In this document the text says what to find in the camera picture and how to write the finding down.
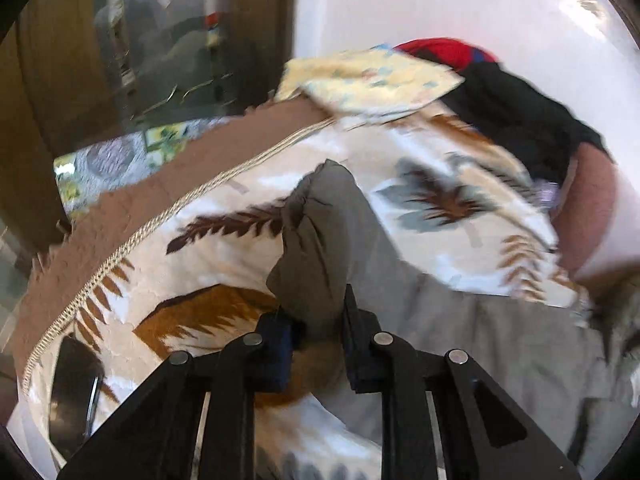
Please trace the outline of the red garment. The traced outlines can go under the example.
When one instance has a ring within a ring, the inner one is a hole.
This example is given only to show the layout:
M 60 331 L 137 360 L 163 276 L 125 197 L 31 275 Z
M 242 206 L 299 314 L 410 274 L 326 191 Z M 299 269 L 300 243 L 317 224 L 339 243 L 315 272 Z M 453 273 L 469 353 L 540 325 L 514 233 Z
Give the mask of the red garment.
M 491 53 L 452 38 L 415 39 L 398 44 L 396 49 L 415 58 L 447 65 L 457 72 L 474 63 L 498 63 Z

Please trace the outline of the black phone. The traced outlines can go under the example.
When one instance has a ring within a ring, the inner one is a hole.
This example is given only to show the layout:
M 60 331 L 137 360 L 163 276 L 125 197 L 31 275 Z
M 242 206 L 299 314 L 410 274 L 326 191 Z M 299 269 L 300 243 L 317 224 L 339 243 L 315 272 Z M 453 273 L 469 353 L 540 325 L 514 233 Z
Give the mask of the black phone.
M 73 336 L 62 339 L 49 403 L 49 439 L 69 460 L 90 437 L 104 369 L 98 356 Z

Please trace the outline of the cream leaf-pattern fleece blanket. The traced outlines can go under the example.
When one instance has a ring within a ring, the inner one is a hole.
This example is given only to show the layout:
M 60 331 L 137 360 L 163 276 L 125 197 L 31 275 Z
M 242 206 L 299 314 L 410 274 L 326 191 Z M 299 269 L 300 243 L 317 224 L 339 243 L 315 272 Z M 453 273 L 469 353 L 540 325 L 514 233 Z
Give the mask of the cream leaf-pattern fleece blanket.
M 533 182 L 439 110 L 297 130 L 100 259 L 24 369 L 63 479 L 575 479 L 590 347 Z

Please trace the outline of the pink quilted bolster pillow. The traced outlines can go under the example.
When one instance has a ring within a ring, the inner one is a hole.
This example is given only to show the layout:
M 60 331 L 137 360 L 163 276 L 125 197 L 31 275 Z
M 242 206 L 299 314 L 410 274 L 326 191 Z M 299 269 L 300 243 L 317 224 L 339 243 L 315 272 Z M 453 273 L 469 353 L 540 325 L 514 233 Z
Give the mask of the pink quilted bolster pillow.
M 607 154 L 582 143 L 570 161 L 563 201 L 552 219 L 560 266 L 574 278 L 605 236 L 616 203 L 617 168 Z

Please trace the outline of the olive quilted hooded jacket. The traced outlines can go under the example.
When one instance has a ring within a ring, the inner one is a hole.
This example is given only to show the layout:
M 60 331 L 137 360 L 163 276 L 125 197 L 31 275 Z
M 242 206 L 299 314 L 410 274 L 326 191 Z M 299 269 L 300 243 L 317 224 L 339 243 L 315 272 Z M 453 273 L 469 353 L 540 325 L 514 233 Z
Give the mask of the olive quilted hooded jacket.
M 459 292 L 399 258 L 352 174 L 324 162 L 283 208 L 267 280 L 313 344 L 334 341 L 346 290 L 414 348 L 472 358 L 592 479 L 639 416 L 639 279 L 596 304 L 548 307 Z

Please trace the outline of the purple patterned item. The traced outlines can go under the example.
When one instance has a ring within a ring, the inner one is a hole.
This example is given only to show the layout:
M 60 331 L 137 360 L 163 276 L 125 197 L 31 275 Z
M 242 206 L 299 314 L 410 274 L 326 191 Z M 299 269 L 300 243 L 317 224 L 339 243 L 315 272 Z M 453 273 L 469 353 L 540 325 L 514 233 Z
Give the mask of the purple patterned item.
M 534 181 L 534 190 L 541 209 L 549 211 L 556 207 L 560 194 L 560 187 L 557 183 L 537 179 Z

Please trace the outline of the yellow patterned cloth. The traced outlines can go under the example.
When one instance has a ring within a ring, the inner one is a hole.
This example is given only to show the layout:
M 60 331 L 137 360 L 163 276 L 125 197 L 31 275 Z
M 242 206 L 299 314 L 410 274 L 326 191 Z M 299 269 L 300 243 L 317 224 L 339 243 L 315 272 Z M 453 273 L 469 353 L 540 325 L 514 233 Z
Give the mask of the yellow patterned cloth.
M 422 110 L 463 81 L 446 65 L 376 47 L 293 58 L 284 66 L 274 98 L 304 94 L 332 114 L 389 122 Z

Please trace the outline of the brown woven bed cover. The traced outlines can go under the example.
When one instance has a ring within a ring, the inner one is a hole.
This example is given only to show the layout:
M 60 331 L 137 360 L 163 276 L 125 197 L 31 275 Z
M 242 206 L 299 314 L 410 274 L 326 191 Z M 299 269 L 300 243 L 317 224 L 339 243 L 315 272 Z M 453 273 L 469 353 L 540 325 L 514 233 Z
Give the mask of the brown woven bed cover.
M 50 246 L 35 258 L 9 343 L 17 377 L 24 377 L 36 344 L 81 287 L 146 222 L 218 174 L 328 118 L 328 113 L 303 96 L 262 104 L 205 131 L 152 176 L 102 194 L 61 244 Z

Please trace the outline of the black garment pile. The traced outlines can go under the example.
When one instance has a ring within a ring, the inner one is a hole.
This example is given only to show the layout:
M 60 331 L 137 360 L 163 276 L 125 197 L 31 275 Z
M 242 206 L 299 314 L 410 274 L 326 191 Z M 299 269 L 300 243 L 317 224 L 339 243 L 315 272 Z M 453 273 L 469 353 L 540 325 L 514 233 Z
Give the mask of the black garment pile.
M 582 144 L 608 151 L 600 133 L 480 50 L 473 48 L 465 65 L 427 48 L 416 56 L 448 65 L 463 78 L 442 102 L 462 122 L 514 155 L 533 179 L 563 183 L 570 159 Z

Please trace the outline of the wooden stained-glass door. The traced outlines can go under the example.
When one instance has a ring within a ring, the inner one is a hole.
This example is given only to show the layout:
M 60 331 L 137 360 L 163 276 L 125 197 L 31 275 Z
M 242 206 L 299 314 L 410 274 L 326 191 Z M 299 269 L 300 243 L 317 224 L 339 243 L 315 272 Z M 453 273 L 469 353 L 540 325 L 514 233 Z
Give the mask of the wooden stained-glass door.
M 67 218 L 58 156 L 258 105 L 294 0 L 1 0 L 1 218 L 28 252 Z

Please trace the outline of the colourful floor mat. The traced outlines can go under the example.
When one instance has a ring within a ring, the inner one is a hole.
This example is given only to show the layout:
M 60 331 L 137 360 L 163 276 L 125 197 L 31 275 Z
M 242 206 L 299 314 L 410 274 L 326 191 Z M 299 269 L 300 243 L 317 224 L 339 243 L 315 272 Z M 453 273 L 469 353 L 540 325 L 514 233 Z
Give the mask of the colourful floor mat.
M 183 152 L 190 141 L 232 119 L 222 116 L 175 122 L 91 144 L 56 158 L 53 171 L 68 220 L 77 221 L 102 194 L 155 174 Z

